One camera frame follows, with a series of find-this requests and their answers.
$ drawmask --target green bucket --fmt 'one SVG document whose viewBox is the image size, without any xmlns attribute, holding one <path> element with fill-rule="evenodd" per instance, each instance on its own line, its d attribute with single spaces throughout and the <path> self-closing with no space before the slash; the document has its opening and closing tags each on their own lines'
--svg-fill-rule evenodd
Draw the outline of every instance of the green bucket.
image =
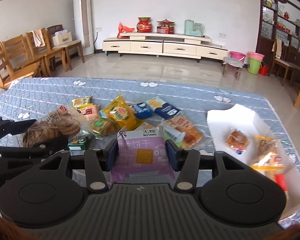
<svg viewBox="0 0 300 240">
<path fill-rule="evenodd" d="M 249 58 L 248 72 L 257 75 L 259 73 L 260 67 L 261 67 L 261 61 L 253 58 Z"/>
</svg>

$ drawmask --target mattress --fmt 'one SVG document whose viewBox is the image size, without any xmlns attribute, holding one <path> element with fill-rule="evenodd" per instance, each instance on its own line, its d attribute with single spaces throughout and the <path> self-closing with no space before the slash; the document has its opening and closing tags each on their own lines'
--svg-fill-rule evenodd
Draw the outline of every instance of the mattress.
<svg viewBox="0 0 300 240">
<path fill-rule="evenodd" d="M 134 80 L 118 79 L 78 79 L 78 78 L 31 78 L 21 79 L 12 83 L 10 88 L 0 95 L 0 116 L 3 119 L 14 121 L 39 119 L 60 105 L 71 104 L 71 100 L 82 96 L 92 96 L 95 104 L 101 108 L 108 105 L 119 93 L 122 93 L 127 103 L 140 103 L 153 97 L 160 96 L 175 107 L 181 109 L 189 120 L 206 137 L 194 148 L 214 152 L 213 141 L 207 127 L 207 111 L 211 109 L 226 110 L 240 104 L 258 113 L 270 126 L 277 138 L 284 141 L 285 152 L 300 172 L 300 158 L 293 146 L 287 131 L 283 127 L 275 110 L 267 99 L 260 95 L 220 90 L 199 85 L 184 85 L 174 83 L 149 83 Z M 219 102 L 214 96 L 226 97 L 231 100 Z M 162 119 L 155 115 L 149 123 L 158 125 Z M 104 147 L 114 136 L 94 140 L 94 147 Z M 11 135 L 0 140 L 0 146 L 12 146 Z M 198 186 L 203 185 L 211 178 L 210 171 L 200 171 Z M 74 179 L 84 183 L 83 171 L 74 173 Z M 143 178 L 133 178 L 130 183 L 144 183 Z M 147 177 L 147 183 L 169 181 L 166 176 Z M 300 223 L 300 209 L 298 212 L 280 223 L 287 227 L 294 221 Z"/>
</svg>

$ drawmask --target tower air conditioner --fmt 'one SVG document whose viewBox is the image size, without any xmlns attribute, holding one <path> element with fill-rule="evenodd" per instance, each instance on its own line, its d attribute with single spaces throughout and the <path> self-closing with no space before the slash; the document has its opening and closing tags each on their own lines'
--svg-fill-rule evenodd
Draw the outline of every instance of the tower air conditioner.
<svg viewBox="0 0 300 240">
<path fill-rule="evenodd" d="M 90 0 L 73 0 L 75 34 L 82 41 L 83 54 L 94 53 Z"/>
</svg>

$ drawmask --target wall outlet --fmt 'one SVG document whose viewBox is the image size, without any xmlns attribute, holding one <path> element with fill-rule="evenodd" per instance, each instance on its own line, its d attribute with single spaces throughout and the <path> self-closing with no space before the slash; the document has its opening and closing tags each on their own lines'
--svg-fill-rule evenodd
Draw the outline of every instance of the wall outlet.
<svg viewBox="0 0 300 240">
<path fill-rule="evenodd" d="M 222 39 L 226 39 L 227 38 L 227 34 L 224 33 L 218 33 L 218 37 L 222 38 Z"/>
</svg>

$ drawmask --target purple biscuit package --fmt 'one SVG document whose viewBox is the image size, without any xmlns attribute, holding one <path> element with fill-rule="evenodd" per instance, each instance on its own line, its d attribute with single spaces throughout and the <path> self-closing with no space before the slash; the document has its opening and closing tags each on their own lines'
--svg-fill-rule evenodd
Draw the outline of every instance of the purple biscuit package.
<svg viewBox="0 0 300 240">
<path fill-rule="evenodd" d="M 173 179 L 175 178 L 169 163 L 162 126 L 145 130 L 120 131 L 117 138 L 119 156 L 111 171 L 111 182 L 167 173 Z"/>
</svg>

